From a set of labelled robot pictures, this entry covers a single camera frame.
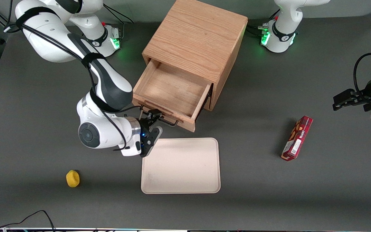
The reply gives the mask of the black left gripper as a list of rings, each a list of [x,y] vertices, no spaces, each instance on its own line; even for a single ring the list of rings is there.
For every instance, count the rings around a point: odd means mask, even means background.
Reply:
[[[334,111],[348,106],[362,105],[364,112],[371,111],[371,93],[368,95],[365,92],[358,92],[354,89],[346,89],[333,97],[334,103],[332,109]]]

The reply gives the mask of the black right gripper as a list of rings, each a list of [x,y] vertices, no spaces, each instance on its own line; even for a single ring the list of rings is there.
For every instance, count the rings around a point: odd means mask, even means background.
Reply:
[[[160,138],[163,128],[154,124],[161,116],[162,112],[158,109],[140,112],[140,157],[147,157]]]

